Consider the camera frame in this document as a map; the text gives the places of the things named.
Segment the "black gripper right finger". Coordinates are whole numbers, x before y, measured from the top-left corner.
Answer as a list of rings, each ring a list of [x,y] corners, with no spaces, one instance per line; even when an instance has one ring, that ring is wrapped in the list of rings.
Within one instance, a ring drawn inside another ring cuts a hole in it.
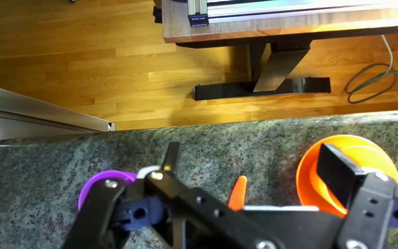
[[[366,177],[366,172],[333,144],[321,146],[316,173],[344,208],[351,206]]]

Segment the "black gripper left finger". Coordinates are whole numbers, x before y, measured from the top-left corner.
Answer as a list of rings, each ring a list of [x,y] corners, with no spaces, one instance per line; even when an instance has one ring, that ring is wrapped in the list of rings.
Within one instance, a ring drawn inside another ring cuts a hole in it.
[[[177,168],[178,157],[180,157],[180,144],[170,143],[160,169],[166,173],[173,173]]]

